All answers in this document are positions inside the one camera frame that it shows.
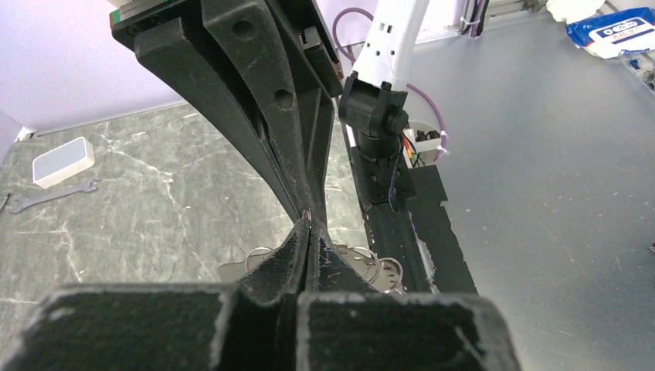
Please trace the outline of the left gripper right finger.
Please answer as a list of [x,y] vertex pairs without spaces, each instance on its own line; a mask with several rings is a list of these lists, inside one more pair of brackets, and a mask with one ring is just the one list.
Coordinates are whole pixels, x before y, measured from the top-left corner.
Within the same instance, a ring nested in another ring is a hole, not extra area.
[[306,286],[297,298],[299,370],[519,370],[504,317],[475,294],[373,290],[320,223],[298,223]]

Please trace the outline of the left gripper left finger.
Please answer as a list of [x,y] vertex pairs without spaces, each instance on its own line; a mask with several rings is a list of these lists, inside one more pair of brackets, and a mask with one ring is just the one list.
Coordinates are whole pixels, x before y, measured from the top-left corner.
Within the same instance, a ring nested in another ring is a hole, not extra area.
[[6,370],[293,370],[311,223],[231,284],[76,284],[41,301]]

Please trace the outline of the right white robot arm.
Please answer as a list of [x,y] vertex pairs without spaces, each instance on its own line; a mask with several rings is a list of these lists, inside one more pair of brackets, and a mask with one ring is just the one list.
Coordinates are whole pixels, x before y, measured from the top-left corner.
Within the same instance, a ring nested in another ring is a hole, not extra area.
[[129,1],[113,38],[207,119],[292,220],[325,221],[333,121],[355,133],[371,204],[410,196],[401,163],[411,53],[425,1],[380,1],[351,72],[314,1]]

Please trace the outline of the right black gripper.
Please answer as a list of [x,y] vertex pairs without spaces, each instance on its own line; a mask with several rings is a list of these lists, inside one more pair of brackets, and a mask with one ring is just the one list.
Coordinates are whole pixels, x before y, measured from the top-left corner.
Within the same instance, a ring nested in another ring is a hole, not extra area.
[[[205,28],[183,19],[201,6]],[[292,220],[326,223],[331,97],[343,72],[315,1],[116,2],[109,25],[237,149]]]

